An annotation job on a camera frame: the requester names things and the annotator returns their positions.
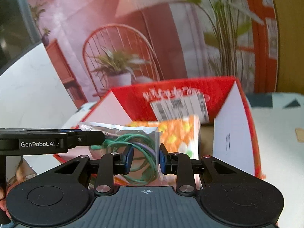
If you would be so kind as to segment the orange floral cloth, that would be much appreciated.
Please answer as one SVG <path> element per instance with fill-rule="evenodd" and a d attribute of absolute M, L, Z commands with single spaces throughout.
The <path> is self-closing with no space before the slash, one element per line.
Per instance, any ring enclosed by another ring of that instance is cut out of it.
<path fill-rule="evenodd" d="M 198 137 L 200 120 L 197 115 L 166 121 L 133 121 L 131 127 L 157 127 L 161 132 L 160 143 L 164 144 L 170 153 L 181 152 L 191 159 L 199 159 Z"/>

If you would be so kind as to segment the printed room scene backdrop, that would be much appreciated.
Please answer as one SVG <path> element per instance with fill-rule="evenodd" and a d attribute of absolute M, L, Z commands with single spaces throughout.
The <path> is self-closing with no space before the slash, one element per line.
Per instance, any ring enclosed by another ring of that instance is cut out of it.
<path fill-rule="evenodd" d="M 110 87 L 237 77 L 246 93 L 276 89 L 273 0 L 28 0 L 35 26 L 78 103 Z"/>

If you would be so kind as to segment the red strawberry cardboard box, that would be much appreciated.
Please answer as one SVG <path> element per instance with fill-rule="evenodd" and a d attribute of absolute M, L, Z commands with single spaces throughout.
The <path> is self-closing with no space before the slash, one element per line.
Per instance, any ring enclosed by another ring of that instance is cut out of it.
<path fill-rule="evenodd" d="M 250 108 L 233 77 L 177 79 L 112 88 L 87 112 L 65 124 L 81 122 L 128 126 L 133 121 L 166 121 L 197 115 L 213 130 L 211 155 L 258 178 L 260 152 Z"/>

